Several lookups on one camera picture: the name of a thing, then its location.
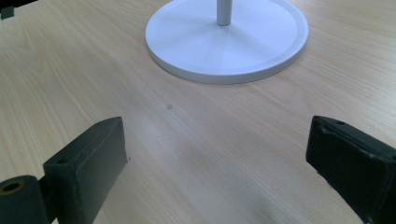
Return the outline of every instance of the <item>wooden table surface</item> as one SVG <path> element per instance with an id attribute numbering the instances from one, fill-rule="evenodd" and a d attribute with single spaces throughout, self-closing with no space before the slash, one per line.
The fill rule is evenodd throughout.
<path id="1" fill-rule="evenodd" d="M 396 147 L 396 1 L 290 0 L 295 64 L 239 85 L 191 82 L 149 56 L 167 0 L 38 0 L 0 21 L 0 179 L 122 116 L 130 161 L 95 223 L 361 223 L 305 161 L 314 115 Z"/>

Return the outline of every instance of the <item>white stand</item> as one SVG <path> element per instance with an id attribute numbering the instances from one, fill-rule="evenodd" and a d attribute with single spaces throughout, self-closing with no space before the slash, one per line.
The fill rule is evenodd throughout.
<path id="1" fill-rule="evenodd" d="M 174 0 L 152 16 L 146 40 L 164 70 L 234 84 L 287 68 L 308 32 L 304 15 L 285 0 Z"/>

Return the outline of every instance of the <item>wooden table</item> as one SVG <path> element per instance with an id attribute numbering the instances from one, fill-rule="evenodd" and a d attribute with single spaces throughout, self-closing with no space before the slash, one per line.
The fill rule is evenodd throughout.
<path id="1" fill-rule="evenodd" d="M 130 161 L 95 223 L 361 223 L 305 161 L 314 115 L 396 147 L 396 2 L 292 0 L 295 64 L 217 86 L 164 72 L 145 44 L 165 0 L 39 0 L 0 21 L 0 179 L 122 116 Z"/>

